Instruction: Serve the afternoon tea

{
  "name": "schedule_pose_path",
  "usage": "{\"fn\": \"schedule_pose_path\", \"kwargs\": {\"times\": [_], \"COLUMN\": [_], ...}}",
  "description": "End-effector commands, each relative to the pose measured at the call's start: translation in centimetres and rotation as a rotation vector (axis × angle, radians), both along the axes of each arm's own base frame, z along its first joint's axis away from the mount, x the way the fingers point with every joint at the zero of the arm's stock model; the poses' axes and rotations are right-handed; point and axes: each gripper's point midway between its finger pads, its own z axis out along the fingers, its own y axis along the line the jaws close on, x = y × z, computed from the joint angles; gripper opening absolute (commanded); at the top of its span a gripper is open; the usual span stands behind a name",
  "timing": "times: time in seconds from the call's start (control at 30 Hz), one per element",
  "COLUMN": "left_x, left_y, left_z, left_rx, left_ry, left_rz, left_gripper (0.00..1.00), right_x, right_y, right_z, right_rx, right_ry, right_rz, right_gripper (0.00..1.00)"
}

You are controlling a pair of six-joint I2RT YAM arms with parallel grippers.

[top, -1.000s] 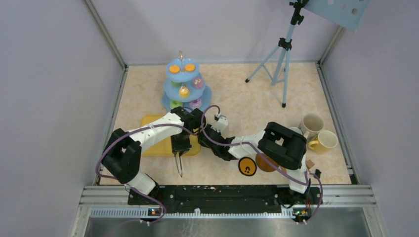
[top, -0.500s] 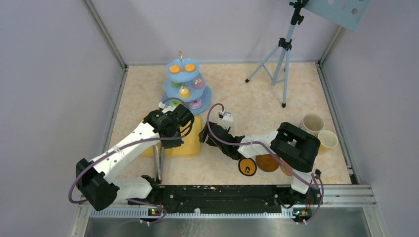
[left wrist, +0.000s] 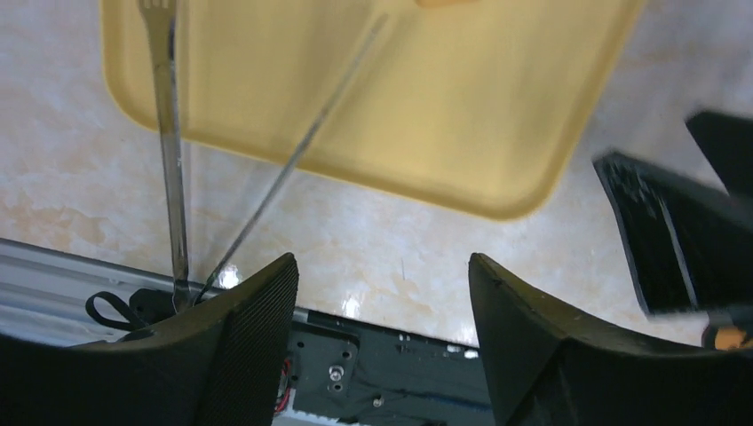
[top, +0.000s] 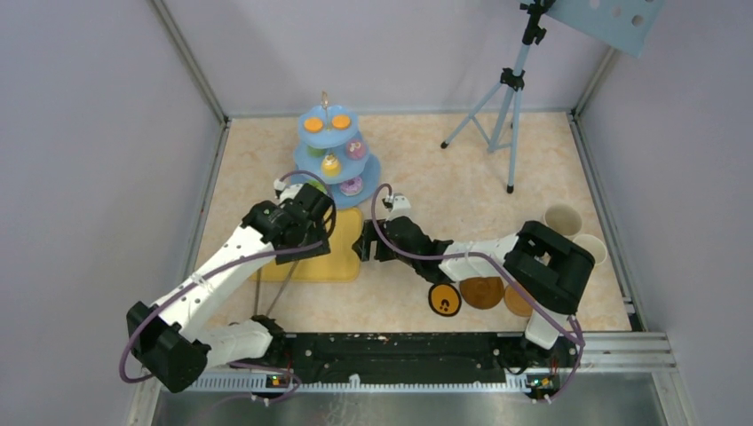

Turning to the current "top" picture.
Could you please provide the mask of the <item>yellow serving tray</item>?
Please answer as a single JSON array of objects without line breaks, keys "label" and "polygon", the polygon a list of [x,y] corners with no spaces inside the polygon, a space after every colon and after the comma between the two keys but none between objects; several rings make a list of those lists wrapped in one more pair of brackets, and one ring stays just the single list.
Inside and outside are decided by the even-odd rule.
[{"label": "yellow serving tray", "polygon": [[339,210],[335,231],[329,239],[331,252],[301,261],[290,275],[293,282],[349,282],[361,268],[352,245],[361,236],[363,217],[357,208]]}]

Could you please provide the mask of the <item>green glazed donut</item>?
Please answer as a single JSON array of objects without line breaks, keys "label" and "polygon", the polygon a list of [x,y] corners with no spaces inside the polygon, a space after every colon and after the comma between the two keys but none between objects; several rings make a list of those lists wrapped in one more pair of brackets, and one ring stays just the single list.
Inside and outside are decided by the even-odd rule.
[{"label": "green glazed donut", "polygon": [[311,185],[311,186],[313,186],[313,187],[315,187],[316,189],[318,189],[318,190],[319,190],[320,192],[322,192],[322,193],[327,193],[327,192],[328,192],[328,189],[327,189],[327,187],[326,187],[325,185],[323,185],[323,184],[322,184],[321,182],[319,182],[319,181],[316,181],[316,180],[308,180],[308,181],[307,181],[307,184],[308,184],[308,185]]}]

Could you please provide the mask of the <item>purple donut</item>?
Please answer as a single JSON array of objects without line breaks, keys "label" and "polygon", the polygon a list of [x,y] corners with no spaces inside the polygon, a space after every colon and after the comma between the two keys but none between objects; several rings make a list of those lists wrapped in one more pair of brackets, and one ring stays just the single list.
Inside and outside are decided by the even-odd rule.
[{"label": "purple donut", "polygon": [[342,182],[339,185],[339,190],[344,196],[352,197],[362,192],[364,187],[364,181],[361,177],[353,177]]}]

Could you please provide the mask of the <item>yellow cupcake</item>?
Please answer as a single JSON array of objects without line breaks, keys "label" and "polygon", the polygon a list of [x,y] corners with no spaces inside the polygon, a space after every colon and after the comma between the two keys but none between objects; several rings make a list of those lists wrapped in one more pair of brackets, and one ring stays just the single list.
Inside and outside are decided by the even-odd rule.
[{"label": "yellow cupcake", "polygon": [[321,162],[321,172],[327,178],[334,178],[340,175],[342,165],[337,156],[333,153],[326,154]]}]

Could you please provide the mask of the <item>pink flower donut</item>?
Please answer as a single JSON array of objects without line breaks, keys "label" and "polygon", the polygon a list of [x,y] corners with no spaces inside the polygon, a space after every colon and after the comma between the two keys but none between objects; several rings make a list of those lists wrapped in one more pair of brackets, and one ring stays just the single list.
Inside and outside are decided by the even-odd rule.
[{"label": "pink flower donut", "polygon": [[345,144],[345,155],[349,160],[358,161],[368,153],[368,145],[361,138],[352,138]]}]

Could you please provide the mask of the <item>green cupcake with topping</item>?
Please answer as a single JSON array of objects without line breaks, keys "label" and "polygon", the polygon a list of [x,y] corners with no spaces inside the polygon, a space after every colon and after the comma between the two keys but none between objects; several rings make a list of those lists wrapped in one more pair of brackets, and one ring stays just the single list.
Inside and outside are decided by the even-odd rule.
[{"label": "green cupcake with topping", "polygon": [[320,158],[320,157],[324,156],[327,153],[327,149],[326,148],[316,148],[316,147],[313,147],[313,146],[308,146],[306,148],[306,152],[307,152],[307,154],[310,157]]}]

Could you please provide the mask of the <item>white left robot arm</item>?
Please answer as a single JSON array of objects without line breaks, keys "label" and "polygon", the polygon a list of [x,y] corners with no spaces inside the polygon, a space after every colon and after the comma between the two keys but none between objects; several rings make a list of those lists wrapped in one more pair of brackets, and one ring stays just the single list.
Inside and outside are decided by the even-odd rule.
[{"label": "white left robot arm", "polygon": [[330,252],[332,197],[311,184],[280,185],[276,193],[276,200],[252,206],[218,251],[170,293],[128,310],[126,349],[168,391],[184,391],[208,368],[242,359],[273,367],[283,359],[284,342],[259,320],[205,327],[265,265]]}]

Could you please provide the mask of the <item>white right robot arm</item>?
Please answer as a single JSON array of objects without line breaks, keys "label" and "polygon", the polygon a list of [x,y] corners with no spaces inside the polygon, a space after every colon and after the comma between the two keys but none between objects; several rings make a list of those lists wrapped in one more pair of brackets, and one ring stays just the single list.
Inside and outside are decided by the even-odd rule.
[{"label": "white right robot arm", "polygon": [[409,217],[365,222],[353,251],[366,262],[399,260],[433,285],[476,278],[510,283],[534,312],[520,342],[523,359],[543,366],[565,337],[583,344],[566,330],[575,315],[596,265],[585,248],[538,221],[527,221],[516,233],[476,242],[436,240]]}]

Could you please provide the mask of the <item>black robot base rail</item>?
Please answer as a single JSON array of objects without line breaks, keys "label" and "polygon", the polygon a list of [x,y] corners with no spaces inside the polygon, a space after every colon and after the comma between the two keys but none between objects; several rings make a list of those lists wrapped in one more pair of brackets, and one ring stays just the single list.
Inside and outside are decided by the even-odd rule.
[{"label": "black robot base rail", "polygon": [[530,367],[571,367],[575,344],[559,337],[545,350],[520,332],[429,333],[284,333],[260,356],[242,362],[281,367],[297,374],[336,368],[360,372],[367,367],[438,367],[448,371],[502,371]]}]

